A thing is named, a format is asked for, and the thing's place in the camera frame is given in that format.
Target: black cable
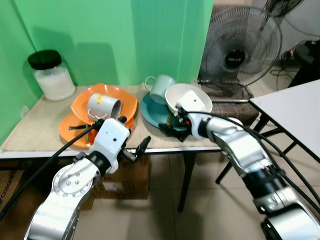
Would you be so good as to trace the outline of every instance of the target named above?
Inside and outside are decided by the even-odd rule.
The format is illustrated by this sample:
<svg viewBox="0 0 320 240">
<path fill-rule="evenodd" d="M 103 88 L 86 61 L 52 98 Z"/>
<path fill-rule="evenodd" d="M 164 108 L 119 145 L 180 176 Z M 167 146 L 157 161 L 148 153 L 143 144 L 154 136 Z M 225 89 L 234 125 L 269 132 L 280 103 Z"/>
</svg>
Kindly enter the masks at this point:
<svg viewBox="0 0 320 240">
<path fill-rule="evenodd" d="M 288 159 L 288 157 L 273 143 L 271 142 L 269 139 L 267 139 L 266 137 L 262 136 L 260 133 L 250 129 L 249 127 L 243 126 L 242 124 L 233 121 L 231 119 L 229 119 L 228 117 L 224 117 L 224 116 L 220 116 L 211 112 L 203 112 L 203 111 L 188 111 L 188 112 L 182 112 L 183 114 L 204 114 L 204 115 L 209 115 L 212 117 L 216 117 L 216 118 L 220 118 L 220 119 L 224 119 L 230 123 L 233 123 L 239 127 L 241 127 L 242 129 L 244 129 L 245 131 L 247 131 L 255 140 L 258 141 L 258 143 L 261 145 L 261 147 L 263 148 L 263 150 L 267 153 L 267 155 L 269 156 L 269 158 L 272 160 L 273 164 L 280 170 L 281 168 L 279 167 L 279 165 L 277 164 L 277 162 L 275 161 L 275 159 L 273 158 L 273 156 L 270 154 L 269 150 L 267 149 L 267 147 L 261 142 L 261 139 L 263 139 L 264 141 L 266 141 L 268 144 L 270 144 L 278 153 L 279 155 L 289 164 L 289 166 L 293 169 L 293 171 L 298 175 L 298 177 L 302 180 L 302 182 L 306 185 L 306 187 L 308 188 L 308 190 L 311 192 L 311 194 L 313 195 L 313 197 L 316 199 L 317 203 L 320 206 L 320 197 L 319 195 L 316 193 L 316 191 L 313 189 L 313 187 L 310 185 L 310 183 L 304 178 L 304 176 L 299 172 L 299 170 L 292 164 L 292 162 Z M 302 192 L 301 189 L 299 189 L 296 185 L 292 185 L 292 187 L 297 191 L 297 192 Z M 302 194 L 303 197 L 305 197 L 305 200 L 311 204 L 312 206 L 314 206 L 314 202 L 307 197 L 305 194 Z"/>
<path fill-rule="evenodd" d="M 278 88 L 278 80 L 279 80 L 279 75 L 280 73 L 286 68 L 286 64 L 287 64 L 287 61 L 288 61 L 288 57 L 286 56 L 285 57 L 285 62 L 284 62 L 284 56 L 285 54 L 287 53 L 288 51 L 284 52 L 281 54 L 281 62 L 280 62 L 280 66 L 281 66 L 281 69 L 278 71 L 277 75 L 276 75 L 276 81 L 275 81 L 275 88 L 277 91 L 279 91 L 279 88 Z"/>
<path fill-rule="evenodd" d="M 263 8 L 262 8 L 263 10 L 266 10 L 266 11 L 267 11 L 267 9 L 266 9 L 267 4 L 268 4 L 268 1 L 265 2 L 265 5 L 264 5 Z"/>
<path fill-rule="evenodd" d="M 291 181 L 291 179 L 287 175 L 283 174 L 281 176 L 317 211 L 317 213 L 320 214 L 320 207 L 318 207 L 310 197 L 308 197 L 293 181 Z"/>
<path fill-rule="evenodd" d="M 276 82 L 275 82 L 275 87 L 276 87 L 276 90 L 279 91 L 279 88 L 278 88 L 278 80 L 279 80 L 279 77 L 281 76 L 286 76 L 288 78 L 290 78 L 291 80 L 293 80 L 292 76 L 290 76 L 288 74 L 289 73 L 297 73 L 297 71 L 286 71 L 287 73 L 283 73 L 283 74 L 280 74 L 282 71 L 284 71 L 286 68 L 284 67 L 283 69 L 273 69 L 271 70 L 269 73 L 272 75 L 272 76 L 276 76 Z"/>
<path fill-rule="evenodd" d="M 84 135 L 89 133 L 92 129 L 96 128 L 97 126 L 101 125 L 102 123 L 100 121 L 94 123 L 89 128 L 84 130 L 82 133 L 80 133 L 78 136 L 76 136 L 74 139 L 69 141 L 66 145 L 64 145 L 62 148 L 60 148 L 52 157 L 49 158 L 48 161 L 46 161 L 25 183 L 22 187 L 16 191 L 16 193 L 10 198 L 10 200 L 6 203 L 2 211 L 0 212 L 0 222 L 6 215 L 7 211 L 11 207 L 11 205 L 17 200 L 17 198 L 21 195 L 21 193 L 29 186 L 29 184 L 38 177 L 50 164 L 52 164 L 58 156 L 66 150 L 68 147 L 70 147 L 74 142 L 82 138 Z"/>
</svg>

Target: orange square plate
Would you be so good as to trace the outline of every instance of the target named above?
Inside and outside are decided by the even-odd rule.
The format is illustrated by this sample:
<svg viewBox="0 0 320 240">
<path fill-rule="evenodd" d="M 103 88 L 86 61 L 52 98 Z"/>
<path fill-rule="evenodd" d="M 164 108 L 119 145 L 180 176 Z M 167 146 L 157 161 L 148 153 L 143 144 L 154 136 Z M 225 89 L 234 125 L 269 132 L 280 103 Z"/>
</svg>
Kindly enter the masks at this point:
<svg viewBox="0 0 320 240">
<path fill-rule="evenodd" d="M 60 136 L 66 140 L 67 142 L 70 142 L 72 139 L 74 139 L 76 136 L 81 134 L 85 129 L 73 129 L 69 130 L 69 127 L 76 127 L 80 125 L 85 125 L 83 121 L 81 121 L 77 116 L 72 112 L 68 116 L 66 116 L 59 126 L 59 133 Z M 134 127 L 134 119 L 129 119 L 125 125 L 132 130 Z M 80 147 L 80 148 L 89 148 L 92 144 L 94 144 L 95 137 L 97 135 L 96 130 L 91 130 L 89 132 L 88 136 L 83 136 L 78 141 L 76 141 L 73 145 Z"/>
<path fill-rule="evenodd" d="M 127 122 L 134 117 L 137 110 L 137 104 L 138 104 L 138 100 L 134 95 L 116 86 L 98 83 L 96 85 L 89 87 L 87 90 L 83 91 L 73 101 L 71 105 L 71 109 L 74 112 L 74 114 L 86 124 L 91 125 L 95 123 L 95 121 L 89 118 L 88 112 L 87 112 L 87 104 L 88 104 L 89 98 L 93 94 L 102 94 L 102 95 L 110 96 L 116 99 L 120 99 L 122 106 L 121 106 L 121 112 L 119 117 L 125 116 L 127 119 Z"/>
</svg>

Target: mug handle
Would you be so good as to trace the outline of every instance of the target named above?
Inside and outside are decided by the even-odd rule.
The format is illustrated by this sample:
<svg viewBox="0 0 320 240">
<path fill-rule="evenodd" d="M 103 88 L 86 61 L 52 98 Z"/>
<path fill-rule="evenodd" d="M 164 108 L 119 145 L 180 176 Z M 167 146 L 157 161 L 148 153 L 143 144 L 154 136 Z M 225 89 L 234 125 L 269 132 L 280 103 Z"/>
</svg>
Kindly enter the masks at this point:
<svg viewBox="0 0 320 240">
<path fill-rule="evenodd" d="M 97 121 L 98 121 L 99 119 L 105 118 L 105 117 L 108 115 L 108 114 L 105 114 L 105 115 L 103 115 L 103 116 L 93 116 L 93 115 L 90 114 L 90 110 L 91 110 L 91 108 L 88 109 L 88 115 L 89 115 L 91 118 L 93 118 L 93 119 L 97 119 Z"/>
<path fill-rule="evenodd" d="M 153 80 L 156 80 L 156 78 L 154 77 L 154 76 L 147 76 L 146 77 L 146 79 L 145 79 L 145 81 L 144 81 L 144 87 L 145 87 L 145 89 L 150 93 L 150 89 L 148 88 L 148 86 L 147 86 L 147 81 L 148 81 L 148 79 L 153 79 Z"/>
</svg>

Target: white bowl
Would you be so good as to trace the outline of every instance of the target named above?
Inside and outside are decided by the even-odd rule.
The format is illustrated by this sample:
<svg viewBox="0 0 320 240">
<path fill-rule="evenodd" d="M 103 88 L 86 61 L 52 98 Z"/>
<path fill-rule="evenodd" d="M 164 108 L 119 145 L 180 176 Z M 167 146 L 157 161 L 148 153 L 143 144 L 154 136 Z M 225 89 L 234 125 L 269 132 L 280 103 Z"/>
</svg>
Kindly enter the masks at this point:
<svg viewBox="0 0 320 240">
<path fill-rule="evenodd" d="M 195 94 L 197 94 L 197 96 L 204 103 L 206 111 L 210 113 L 212 110 L 212 101 L 210 97 L 200 88 L 186 83 L 172 85 L 165 91 L 165 101 L 170 111 L 173 114 L 178 111 L 178 109 L 175 107 L 177 101 L 181 99 L 189 90 L 192 90 L 195 92 Z"/>
</svg>

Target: fan grille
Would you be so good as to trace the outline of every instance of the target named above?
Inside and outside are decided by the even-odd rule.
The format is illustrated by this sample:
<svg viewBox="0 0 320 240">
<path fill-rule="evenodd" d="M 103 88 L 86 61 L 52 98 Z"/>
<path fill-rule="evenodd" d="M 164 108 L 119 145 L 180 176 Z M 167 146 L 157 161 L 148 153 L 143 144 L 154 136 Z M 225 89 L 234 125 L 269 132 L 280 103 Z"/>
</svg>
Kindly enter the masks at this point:
<svg viewBox="0 0 320 240">
<path fill-rule="evenodd" d="M 232 8 L 210 21 L 200 76 L 222 89 L 245 87 L 269 71 L 281 44 L 280 27 L 268 12 L 254 7 Z M 244 58 L 230 58 L 235 52 Z M 239 64 L 230 64 L 230 59 L 239 60 Z"/>
<path fill-rule="evenodd" d="M 266 10 L 273 17 L 281 17 L 297 7 L 303 0 L 268 0 Z"/>
</svg>

